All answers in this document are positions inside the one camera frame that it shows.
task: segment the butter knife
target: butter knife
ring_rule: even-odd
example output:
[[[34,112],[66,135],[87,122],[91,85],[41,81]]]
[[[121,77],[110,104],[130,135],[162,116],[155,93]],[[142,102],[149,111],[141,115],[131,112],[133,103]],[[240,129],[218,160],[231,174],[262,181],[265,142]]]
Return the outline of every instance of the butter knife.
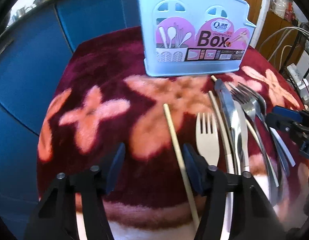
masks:
[[[242,143],[241,143],[242,139],[241,139],[239,115],[235,108],[232,95],[221,79],[215,80],[214,90],[219,97],[221,103],[221,109],[226,121],[230,146],[233,152],[235,173],[241,174],[241,164],[239,155],[242,150]]]
[[[246,116],[241,108],[239,102],[234,101],[235,108],[239,115],[240,128],[241,128],[241,142],[242,142],[242,152],[239,155],[241,160],[241,172],[250,171],[249,168],[249,155],[248,155],[248,128],[246,124]]]

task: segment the pink label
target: pink label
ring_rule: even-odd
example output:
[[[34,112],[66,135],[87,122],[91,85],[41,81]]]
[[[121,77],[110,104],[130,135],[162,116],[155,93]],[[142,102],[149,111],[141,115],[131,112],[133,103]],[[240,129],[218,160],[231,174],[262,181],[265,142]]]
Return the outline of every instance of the pink label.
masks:
[[[184,18],[170,17],[156,29],[157,60],[160,62],[241,60],[250,41],[247,28],[235,31],[226,18],[214,18],[195,32]]]

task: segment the screw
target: screw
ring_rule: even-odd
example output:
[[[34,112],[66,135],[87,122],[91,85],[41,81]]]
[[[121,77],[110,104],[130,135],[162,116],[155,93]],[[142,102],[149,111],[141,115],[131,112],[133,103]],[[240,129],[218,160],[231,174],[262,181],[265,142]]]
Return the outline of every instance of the screw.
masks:
[[[251,178],[251,173],[250,172],[247,172],[247,171],[244,171],[243,173],[242,173],[242,175],[245,177],[245,178],[247,178],[247,179],[249,179],[249,178]]]
[[[99,166],[98,165],[93,165],[91,168],[90,168],[91,171],[98,171],[99,170]]]
[[[63,179],[65,177],[65,174],[63,172],[61,172],[56,177],[57,177],[57,179]]]
[[[217,168],[215,165],[209,165],[209,166],[208,166],[208,169],[209,169],[210,171],[216,171],[218,168]]]

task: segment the wooden chopstick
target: wooden chopstick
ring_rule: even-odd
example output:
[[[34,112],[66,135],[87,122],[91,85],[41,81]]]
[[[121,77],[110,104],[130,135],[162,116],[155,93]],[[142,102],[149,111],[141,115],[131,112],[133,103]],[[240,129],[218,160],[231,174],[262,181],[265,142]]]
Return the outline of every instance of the wooden chopstick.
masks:
[[[219,128],[220,128],[221,138],[222,138],[222,144],[223,144],[223,148],[225,150],[227,172],[234,174],[235,169],[234,169],[234,164],[233,164],[233,160],[232,160],[232,153],[231,153],[230,144],[229,144],[229,140],[228,140],[227,130],[226,130],[225,124],[223,122],[218,103],[216,101],[216,98],[213,95],[213,92],[209,91],[208,94],[209,94],[209,97],[210,97],[210,101],[213,105],[213,110],[216,113],[216,117],[217,117],[217,120],[218,120],[218,123],[219,123]]]
[[[185,189],[186,189],[186,194],[187,194],[188,202],[189,202],[189,205],[190,205],[192,220],[195,224],[195,231],[197,231],[197,228],[199,226],[199,216],[198,216],[198,212],[197,212],[195,198],[192,194],[191,185],[190,185],[189,178],[188,178],[188,175],[187,175],[187,172],[186,172],[186,166],[185,166],[185,163],[183,161],[180,145],[179,145],[179,142],[178,142],[176,130],[175,130],[174,125],[173,125],[173,120],[172,120],[172,117],[171,117],[171,113],[170,113],[170,109],[169,109],[168,104],[164,104],[164,112],[165,112],[165,116],[166,116],[166,119],[167,119],[170,135],[171,135],[171,140],[173,142],[173,148],[174,148],[175,153],[176,153],[176,157],[177,157],[179,169],[180,169],[180,172],[181,172],[183,184],[184,184]]]

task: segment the power strip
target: power strip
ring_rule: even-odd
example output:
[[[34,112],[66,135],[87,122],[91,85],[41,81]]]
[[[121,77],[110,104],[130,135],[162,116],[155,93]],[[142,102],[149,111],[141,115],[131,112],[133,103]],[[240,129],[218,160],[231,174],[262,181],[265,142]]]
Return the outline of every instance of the power strip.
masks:
[[[295,64],[291,64],[287,67],[287,70],[289,71],[291,77],[293,78],[293,81],[295,85],[298,88],[298,93],[300,97],[303,99],[304,103],[309,101],[309,83],[307,79],[303,78],[303,76],[300,74],[300,72],[297,70],[297,67]]]

